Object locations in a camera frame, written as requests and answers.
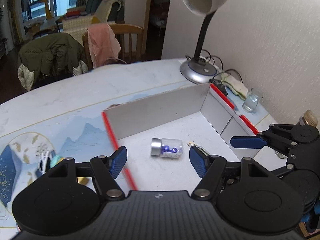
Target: pink cloth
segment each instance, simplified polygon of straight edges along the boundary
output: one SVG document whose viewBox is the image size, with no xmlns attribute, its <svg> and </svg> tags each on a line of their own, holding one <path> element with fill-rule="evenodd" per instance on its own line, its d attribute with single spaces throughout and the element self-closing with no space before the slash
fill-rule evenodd
<svg viewBox="0 0 320 240">
<path fill-rule="evenodd" d="M 108 24 L 91 24 L 88 27 L 88 43 L 93 68 L 114 63 L 118 59 L 121 47 Z"/>
</svg>

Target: white logo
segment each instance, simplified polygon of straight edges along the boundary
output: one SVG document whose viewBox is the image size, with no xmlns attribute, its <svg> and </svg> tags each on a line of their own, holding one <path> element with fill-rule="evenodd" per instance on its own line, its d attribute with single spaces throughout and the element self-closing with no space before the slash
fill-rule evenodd
<svg viewBox="0 0 320 240">
<path fill-rule="evenodd" d="M 162 195 L 161 193 L 158 193 L 157 195 L 155 195 L 155 197 L 156 197 L 157 199 L 160 199 L 160 198 L 163 197 L 163 195 Z"/>
</svg>

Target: clear liquid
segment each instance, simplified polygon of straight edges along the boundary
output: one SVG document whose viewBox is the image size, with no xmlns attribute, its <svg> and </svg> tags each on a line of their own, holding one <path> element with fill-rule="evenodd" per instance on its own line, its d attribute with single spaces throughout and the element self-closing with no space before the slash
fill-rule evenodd
<svg viewBox="0 0 320 240">
<path fill-rule="evenodd" d="M 248 112 L 248 113 L 251 113 L 253 112 L 254 109 L 256 109 L 257 105 L 258 105 L 258 98 L 255 96 L 255 95 L 249 95 L 243 105 L 242 105 L 242 108 Z"/>
</svg>

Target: lamp neck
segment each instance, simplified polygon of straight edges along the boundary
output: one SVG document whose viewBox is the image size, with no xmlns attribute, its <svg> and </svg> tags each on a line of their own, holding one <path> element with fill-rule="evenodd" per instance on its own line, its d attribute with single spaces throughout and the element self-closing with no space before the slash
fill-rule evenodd
<svg viewBox="0 0 320 240">
<path fill-rule="evenodd" d="M 193 56 L 193 60 L 198 61 L 199 58 L 200 58 L 202 46 L 203 46 L 203 43 L 204 43 L 204 38 L 205 38 L 205 35 L 207 33 L 207 29 L 208 29 L 209 23 L 210 23 L 213 15 L 215 14 L 215 12 L 216 11 L 212 12 L 211 14 L 206 15 L 204 20 L 203 20 L 203 23 L 202 23 L 202 26 L 201 26 L 201 30 L 200 30 L 200 34 L 199 34 L 199 38 L 198 38 L 198 43 L 197 43 L 197 46 L 196 46 L 195 55 Z"/>
</svg>

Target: textured wallpaper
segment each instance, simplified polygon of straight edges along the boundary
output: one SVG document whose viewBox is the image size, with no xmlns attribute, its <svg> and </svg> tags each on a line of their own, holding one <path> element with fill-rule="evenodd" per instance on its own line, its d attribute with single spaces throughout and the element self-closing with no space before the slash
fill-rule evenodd
<svg viewBox="0 0 320 240">
<path fill-rule="evenodd" d="M 193 55 L 202 21 L 171 0 L 162 58 Z M 320 120 L 320 0 L 229 0 L 203 48 L 261 90 L 278 122 L 296 123 L 307 109 Z"/>
</svg>

